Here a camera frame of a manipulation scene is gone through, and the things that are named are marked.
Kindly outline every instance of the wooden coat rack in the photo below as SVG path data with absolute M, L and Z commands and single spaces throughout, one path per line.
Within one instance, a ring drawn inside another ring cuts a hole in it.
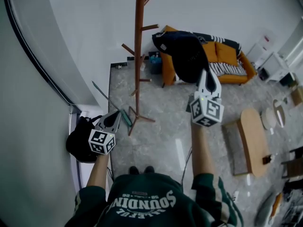
M 135 67 L 135 90 L 131 96 L 135 95 L 136 97 L 136 110 L 129 106 L 129 113 L 133 111 L 135 114 L 135 119 L 133 125 L 128 132 L 128 135 L 131 135 L 134 125 L 137 120 L 144 119 L 149 122 L 156 122 L 153 119 L 146 118 L 140 115 L 139 113 L 139 104 L 140 104 L 140 82 L 151 82 L 151 79 L 141 79 L 140 78 L 140 67 L 144 61 L 145 54 L 141 56 L 141 42 L 142 42 L 142 31 L 159 28 L 159 25 L 149 25 L 143 27 L 143 14 L 144 6 L 148 3 L 149 0 L 136 0 L 136 15 L 135 15 L 135 25 L 134 25 L 134 51 L 130 49 L 127 45 L 122 44 L 122 47 L 125 48 L 130 54 L 134 56 L 134 67 Z

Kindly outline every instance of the black bag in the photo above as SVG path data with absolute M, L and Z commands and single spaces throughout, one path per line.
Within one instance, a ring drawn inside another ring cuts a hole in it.
M 86 118 L 80 117 L 75 130 L 68 136 L 66 140 L 66 149 L 80 162 L 95 162 L 98 155 L 92 152 L 89 147 L 89 135 L 91 130 L 95 128 L 93 122 L 102 116 L 97 116 L 87 121 Z

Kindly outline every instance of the black cap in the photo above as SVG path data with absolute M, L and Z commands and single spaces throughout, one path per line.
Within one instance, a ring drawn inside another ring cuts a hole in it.
M 172 56 L 178 77 L 184 82 L 196 83 L 202 69 L 209 71 L 209 64 L 198 37 L 190 32 L 157 33 L 152 40 L 159 51 Z

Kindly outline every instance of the forearm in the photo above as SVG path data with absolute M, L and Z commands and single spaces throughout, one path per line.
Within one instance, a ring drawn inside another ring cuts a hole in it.
M 214 162 L 209 151 L 205 127 L 191 123 L 191 137 L 194 177 L 201 173 L 215 174 Z
M 90 173 L 88 186 L 99 186 L 105 189 L 109 155 L 99 155 Z

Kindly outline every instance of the black shoe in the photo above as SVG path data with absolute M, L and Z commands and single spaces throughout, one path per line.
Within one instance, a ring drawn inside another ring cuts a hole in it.
M 139 170 L 137 167 L 135 166 L 131 166 L 129 169 L 128 169 L 128 173 L 131 174 L 131 175 L 139 175 Z
M 152 166 L 148 166 L 145 170 L 144 173 L 155 173 L 155 169 L 153 169 Z

